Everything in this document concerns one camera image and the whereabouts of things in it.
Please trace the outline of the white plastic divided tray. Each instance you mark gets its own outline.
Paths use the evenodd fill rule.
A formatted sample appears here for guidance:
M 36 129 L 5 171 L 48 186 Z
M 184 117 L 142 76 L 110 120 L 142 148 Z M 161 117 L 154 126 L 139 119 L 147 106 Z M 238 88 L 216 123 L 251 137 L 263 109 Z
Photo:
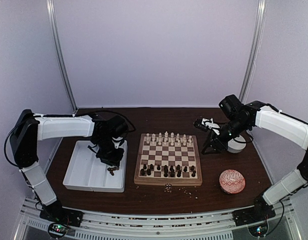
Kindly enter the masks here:
M 120 167 L 113 174 L 106 165 L 96 158 L 89 148 L 89 141 L 77 141 L 63 179 L 63 185 L 68 190 L 122 193 L 125 190 L 125 175 L 128 145 L 120 146 L 124 155 Z

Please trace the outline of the dark chess piece corner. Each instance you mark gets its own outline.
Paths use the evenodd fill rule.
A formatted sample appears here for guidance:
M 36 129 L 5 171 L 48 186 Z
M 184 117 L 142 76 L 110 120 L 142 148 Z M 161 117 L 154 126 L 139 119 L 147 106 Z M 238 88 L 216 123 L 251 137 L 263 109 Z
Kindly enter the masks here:
M 140 170 L 140 174 L 141 174 L 142 176 L 145 175 L 145 170 L 144 170 L 143 168 Z

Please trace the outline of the wooden chess board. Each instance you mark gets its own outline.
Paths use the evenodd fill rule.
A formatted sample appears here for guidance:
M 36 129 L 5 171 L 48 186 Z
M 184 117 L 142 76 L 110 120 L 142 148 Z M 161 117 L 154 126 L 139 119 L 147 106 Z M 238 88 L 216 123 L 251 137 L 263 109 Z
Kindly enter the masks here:
M 141 134 L 135 174 L 134 183 L 137 185 L 148 186 L 201 186 L 203 182 L 200 156 L 198 151 L 197 138 L 194 137 L 194 146 L 150 146 L 144 144 L 144 135 Z M 151 175 L 147 175 L 147 169 L 145 175 L 140 174 L 140 170 L 143 165 L 147 164 L 147 169 L 150 165 L 155 166 L 154 170 L 151 170 Z M 161 170 L 157 170 L 157 165 L 161 166 Z M 168 166 L 168 177 L 164 177 L 164 165 Z M 181 166 L 182 176 L 177 177 L 176 166 Z M 197 178 L 192 178 L 190 167 L 194 165 Z M 170 166 L 174 166 L 175 177 L 170 177 Z M 187 166 L 188 172 L 183 172 L 183 168 Z

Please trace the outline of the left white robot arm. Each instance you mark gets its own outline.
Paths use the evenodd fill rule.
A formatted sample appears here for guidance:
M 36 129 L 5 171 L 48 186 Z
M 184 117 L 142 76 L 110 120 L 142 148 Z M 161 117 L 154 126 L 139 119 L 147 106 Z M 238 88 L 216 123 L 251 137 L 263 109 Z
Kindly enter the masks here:
M 8 133 L 3 152 L 23 175 L 31 194 L 38 198 L 55 222 L 66 217 L 47 179 L 53 158 L 63 140 L 74 139 L 61 169 L 60 183 L 68 190 L 122 192 L 127 162 L 127 135 L 134 124 L 124 115 L 104 110 L 86 114 L 41 114 L 25 109 Z

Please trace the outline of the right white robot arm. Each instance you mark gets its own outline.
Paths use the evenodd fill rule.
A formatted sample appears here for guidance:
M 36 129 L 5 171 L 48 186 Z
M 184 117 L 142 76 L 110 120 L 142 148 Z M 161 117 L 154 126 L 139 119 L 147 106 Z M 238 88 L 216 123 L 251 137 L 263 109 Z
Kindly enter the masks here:
M 281 177 L 262 192 L 250 209 L 250 217 L 260 221 L 274 204 L 308 186 L 308 121 L 291 116 L 270 103 L 258 100 L 243 104 L 234 94 L 220 103 L 228 121 L 224 124 L 201 118 L 195 126 L 209 133 L 202 154 L 229 150 L 229 142 L 242 132 L 256 129 L 254 144 L 269 169 L 277 170 L 277 159 L 283 164 L 274 177 Z

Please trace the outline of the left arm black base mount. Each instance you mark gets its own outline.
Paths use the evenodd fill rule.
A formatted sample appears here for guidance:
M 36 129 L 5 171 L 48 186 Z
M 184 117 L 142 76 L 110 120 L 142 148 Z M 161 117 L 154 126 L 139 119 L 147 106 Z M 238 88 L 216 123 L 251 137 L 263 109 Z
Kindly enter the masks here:
M 65 226 L 80 227 L 83 219 L 83 212 L 66 208 L 42 209 L 39 217 Z

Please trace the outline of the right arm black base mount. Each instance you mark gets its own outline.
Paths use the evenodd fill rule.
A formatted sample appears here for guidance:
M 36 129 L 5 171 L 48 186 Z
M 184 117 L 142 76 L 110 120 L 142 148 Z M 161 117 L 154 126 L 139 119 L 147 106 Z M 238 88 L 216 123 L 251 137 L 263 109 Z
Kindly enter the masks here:
M 268 210 L 265 213 L 259 213 L 256 212 L 255 207 L 235 210 L 232 212 L 232 214 L 237 227 L 250 225 L 257 222 L 263 222 L 276 216 L 274 210 Z

